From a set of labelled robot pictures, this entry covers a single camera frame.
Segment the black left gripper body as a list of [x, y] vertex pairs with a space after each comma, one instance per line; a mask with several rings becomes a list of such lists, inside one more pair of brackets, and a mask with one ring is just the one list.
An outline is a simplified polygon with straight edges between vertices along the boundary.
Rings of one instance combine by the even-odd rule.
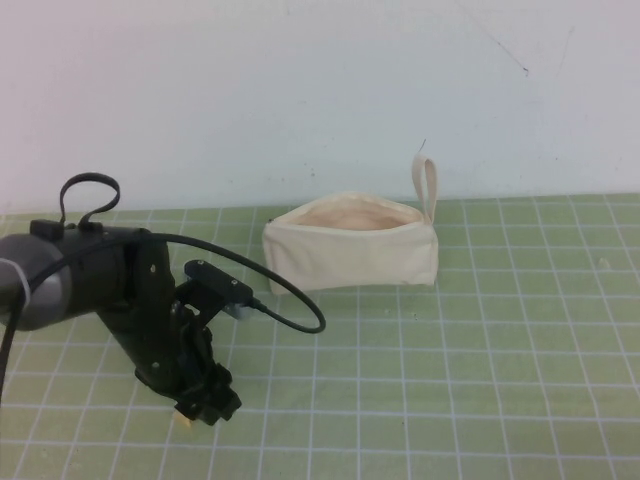
[[175, 399], [188, 374], [215, 372], [212, 334], [176, 297], [166, 244], [135, 245], [126, 253], [130, 283], [123, 303], [106, 310], [106, 326], [138, 380]]

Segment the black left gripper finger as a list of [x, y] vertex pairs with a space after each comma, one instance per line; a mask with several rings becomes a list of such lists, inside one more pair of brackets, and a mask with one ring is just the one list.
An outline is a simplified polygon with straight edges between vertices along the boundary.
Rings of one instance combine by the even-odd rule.
[[190, 421], [215, 425], [221, 418], [213, 405], [213, 394], [219, 381], [219, 375], [215, 372], [200, 376], [188, 374], [175, 398], [174, 409]]
[[220, 418], [229, 421], [242, 406], [238, 394], [231, 388], [232, 374], [223, 365], [215, 366], [213, 404]]

